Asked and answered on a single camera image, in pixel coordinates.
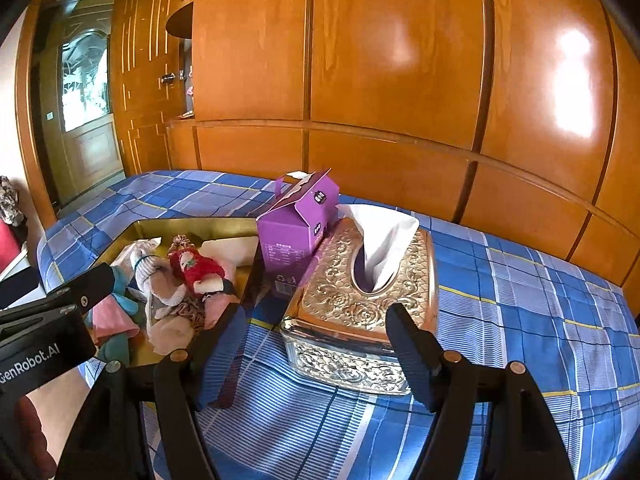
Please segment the wooden shelf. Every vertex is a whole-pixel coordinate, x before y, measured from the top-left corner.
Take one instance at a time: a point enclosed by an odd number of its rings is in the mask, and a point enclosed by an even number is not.
[[[190,117],[188,119],[181,119],[178,117],[174,117],[173,119],[169,119],[165,124],[171,127],[175,127],[175,126],[193,127],[193,126],[196,126],[196,119],[193,117]]]
[[[166,20],[166,31],[176,38],[191,39],[191,23],[193,23],[193,0],[184,0],[178,10]]]

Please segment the white tissue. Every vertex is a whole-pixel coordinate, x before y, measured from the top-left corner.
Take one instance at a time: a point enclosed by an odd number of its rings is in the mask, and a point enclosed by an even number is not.
[[[364,273],[380,290],[394,275],[420,225],[417,218],[368,204],[340,204],[338,210],[353,219],[364,239]]]

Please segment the screw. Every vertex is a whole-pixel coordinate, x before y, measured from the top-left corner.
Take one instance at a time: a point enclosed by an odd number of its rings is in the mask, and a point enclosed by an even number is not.
[[[509,368],[514,374],[522,375],[527,371],[527,367],[522,364],[520,361],[514,361],[509,365]]]
[[[180,363],[182,361],[185,361],[187,357],[189,357],[187,351],[183,348],[180,348],[171,352],[169,359],[171,359],[171,361],[173,361],[174,363]]]
[[[444,359],[450,363],[459,363],[462,361],[462,354],[455,350],[445,350]]]
[[[120,361],[109,361],[104,369],[110,374],[116,373],[120,370]]]

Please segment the tissue box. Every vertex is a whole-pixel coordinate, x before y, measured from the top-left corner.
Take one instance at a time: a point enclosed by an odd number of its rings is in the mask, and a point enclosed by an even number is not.
[[[431,235],[418,229],[391,280],[364,292],[353,264],[363,240],[341,219],[320,245],[315,268],[280,323],[291,366],[310,378],[369,394],[405,395],[409,387],[386,337],[386,310],[402,303],[416,325],[435,334],[438,282]]]
[[[257,218],[264,270],[274,293],[290,298],[328,226],[335,221],[338,186],[318,171],[294,184]]]

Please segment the floor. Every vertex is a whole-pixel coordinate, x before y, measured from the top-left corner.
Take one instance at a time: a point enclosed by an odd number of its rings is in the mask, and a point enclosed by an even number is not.
[[[112,186],[116,182],[123,180],[124,177],[125,177],[124,171],[120,171],[119,173],[111,175],[109,178],[89,188],[87,191],[85,191],[81,195],[78,195],[75,199],[73,199],[71,202],[65,205],[62,209],[60,209],[60,211],[58,211],[58,220],[60,220],[61,218],[64,218],[66,215],[68,215],[73,211],[77,211],[84,204],[88,204],[89,202],[91,202],[91,200],[93,200],[95,197],[100,195],[100,193],[102,193],[105,189],[107,189],[109,186]]]
[[[89,386],[74,368],[28,395],[38,410],[47,449],[56,463],[88,393]]]

